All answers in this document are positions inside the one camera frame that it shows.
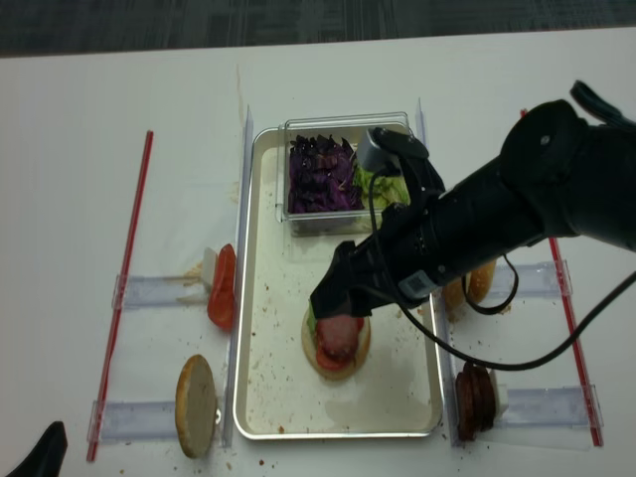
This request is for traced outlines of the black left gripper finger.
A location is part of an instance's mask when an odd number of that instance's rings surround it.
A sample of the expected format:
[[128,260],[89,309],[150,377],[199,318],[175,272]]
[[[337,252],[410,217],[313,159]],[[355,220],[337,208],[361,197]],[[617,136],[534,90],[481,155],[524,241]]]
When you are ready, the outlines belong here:
[[59,477],[67,449],[65,425],[62,421],[54,421],[7,477]]

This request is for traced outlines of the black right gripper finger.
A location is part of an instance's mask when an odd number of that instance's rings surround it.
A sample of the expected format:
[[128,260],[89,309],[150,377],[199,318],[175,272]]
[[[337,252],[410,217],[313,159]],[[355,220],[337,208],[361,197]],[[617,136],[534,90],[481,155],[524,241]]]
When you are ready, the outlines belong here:
[[375,288],[353,287],[349,290],[347,314],[353,317],[370,317],[375,309],[392,304],[399,308],[411,308],[408,302],[399,299],[399,295],[395,296]]
[[342,241],[335,248],[325,275],[310,294],[310,305],[316,319],[368,315],[363,273],[358,268],[355,251],[356,245],[352,240]]

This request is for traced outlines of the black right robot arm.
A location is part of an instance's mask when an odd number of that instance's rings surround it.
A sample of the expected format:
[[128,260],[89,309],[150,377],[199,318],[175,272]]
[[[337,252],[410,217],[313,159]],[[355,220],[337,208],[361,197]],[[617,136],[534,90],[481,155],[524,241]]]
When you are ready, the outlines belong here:
[[417,139],[365,133],[360,157],[375,172],[401,172],[407,205],[384,210],[380,228],[334,252],[311,294],[314,315],[368,316],[391,303],[416,306],[437,288],[523,246],[585,236],[635,246],[635,125],[592,126],[569,103],[526,113],[499,155],[445,189]]

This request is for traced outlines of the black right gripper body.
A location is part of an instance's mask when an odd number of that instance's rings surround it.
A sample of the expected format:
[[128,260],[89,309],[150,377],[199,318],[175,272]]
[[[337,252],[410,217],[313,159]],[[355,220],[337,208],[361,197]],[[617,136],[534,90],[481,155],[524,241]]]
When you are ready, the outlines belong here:
[[[355,256],[363,287],[400,296],[412,307],[470,271],[470,203],[433,201],[415,218],[391,210],[380,230],[357,246]],[[438,285],[428,275],[443,271]]]

